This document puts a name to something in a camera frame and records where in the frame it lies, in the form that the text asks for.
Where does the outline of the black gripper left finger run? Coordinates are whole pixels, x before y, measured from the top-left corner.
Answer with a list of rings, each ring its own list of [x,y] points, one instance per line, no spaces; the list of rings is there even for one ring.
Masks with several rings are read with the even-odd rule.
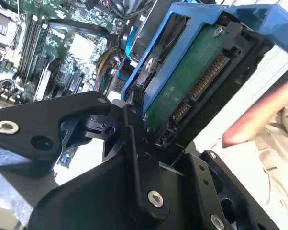
[[[169,208],[138,99],[118,107],[90,91],[0,109],[0,168],[42,177],[62,152],[93,138],[105,140],[106,155],[125,155],[127,197],[134,218],[164,220]]]

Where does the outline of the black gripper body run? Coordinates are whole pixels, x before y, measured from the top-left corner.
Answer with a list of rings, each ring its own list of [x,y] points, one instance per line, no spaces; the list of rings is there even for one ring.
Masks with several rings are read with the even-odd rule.
[[[225,218],[232,230],[275,230],[276,223],[232,172],[207,153],[208,165]],[[116,156],[52,190],[31,214],[30,230],[192,230],[184,201],[184,174],[160,166],[163,197],[169,213],[162,221],[139,221],[127,197],[125,158]]]

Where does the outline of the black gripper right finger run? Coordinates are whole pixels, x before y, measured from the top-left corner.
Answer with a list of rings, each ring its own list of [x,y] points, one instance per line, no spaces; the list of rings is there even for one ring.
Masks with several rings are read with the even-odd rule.
[[[189,207],[193,230],[231,230],[205,161],[189,153],[183,153],[173,167],[184,174],[183,195]]]

